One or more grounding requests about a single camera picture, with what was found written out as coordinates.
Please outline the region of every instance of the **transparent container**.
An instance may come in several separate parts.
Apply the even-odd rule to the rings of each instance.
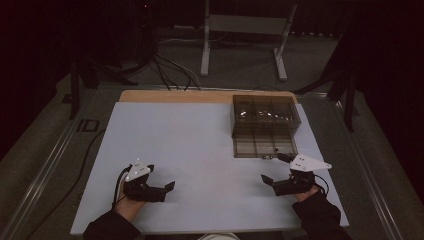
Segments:
[[[234,157],[297,154],[293,135],[301,121],[291,97],[234,95],[231,121]]]

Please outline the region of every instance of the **white table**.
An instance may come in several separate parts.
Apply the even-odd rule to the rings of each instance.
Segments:
[[[302,120],[294,137],[298,151],[322,160],[303,108],[297,108]],[[164,203],[147,204],[134,221],[144,234],[299,228],[294,197],[276,197],[261,180],[261,174],[287,179],[289,164],[234,158],[230,109],[229,103],[116,103],[71,234],[82,234],[110,209],[119,173],[137,158],[155,165],[149,185],[176,182]],[[315,174],[328,182],[328,199],[347,226],[328,171]]]

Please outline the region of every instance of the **floor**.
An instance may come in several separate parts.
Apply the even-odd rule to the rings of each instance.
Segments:
[[[159,54],[190,69],[188,74],[198,79],[203,90],[291,91],[301,88],[319,78],[337,45],[337,40],[331,38],[289,37],[283,53],[288,79],[281,81],[272,54],[278,39],[238,36],[244,41],[240,43],[245,43],[242,46],[213,45],[209,75],[200,77],[200,37],[198,30],[166,30],[161,33]],[[129,77],[139,83],[135,87],[122,86],[99,75],[102,82],[98,89],[82,89],[82,108],[74,120],[69,120],[70,106],[61,103],[70,91],[69,76],[58,83],[56,97],[0,162],[0,182],[3,183],[0,229],[2,237],[9,237],[4,239],[82,239],[70,235],[69,231],[101,144],[102,135],[98,133],[107,127],[113,105],[123,90],[166,90],[155,66],[151,63]],[[187,75],[179,71],[167,69],[166,73],[178,86],[188,82]],[[168,84],[175,90],[173,83]],[[334,103],[325,99],[329,87],[331,85],[321,86],[313,93],[298,96],[298,100],[311,122],[324,159],[333,165],[331,176],[350,222],[346,230],[354,239],[424,239],[424,207],[361,93],[356,94],[355,131],[351,133],[341,120],[343,101]],[[189,89],[196,90],[196,87],[192,84]],[[83,120],[98,121],[97,131],[79,129]],[[240,237],[244,240],[283,237],[300,240],[305,239],[305,234],[292,229],[243,233]]]

